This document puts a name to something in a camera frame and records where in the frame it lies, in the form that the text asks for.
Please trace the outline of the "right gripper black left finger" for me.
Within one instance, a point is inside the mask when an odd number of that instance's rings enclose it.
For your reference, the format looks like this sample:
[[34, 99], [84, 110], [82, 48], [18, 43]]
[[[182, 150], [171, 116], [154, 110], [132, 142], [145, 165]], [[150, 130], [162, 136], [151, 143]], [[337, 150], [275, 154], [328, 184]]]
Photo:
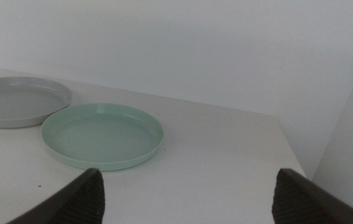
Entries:
[[10, 224], [101, 224], [105, 188], [99, 169], [89, 168], [64, 188]]

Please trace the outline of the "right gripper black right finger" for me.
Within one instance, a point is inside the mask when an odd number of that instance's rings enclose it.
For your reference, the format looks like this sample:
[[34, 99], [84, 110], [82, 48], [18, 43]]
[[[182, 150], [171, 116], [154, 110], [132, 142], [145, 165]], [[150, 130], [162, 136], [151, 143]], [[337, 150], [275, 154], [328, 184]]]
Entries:
[[276, 176], [271, 213], [276, 224], [353, 224], [353, 207], [287, 168]]

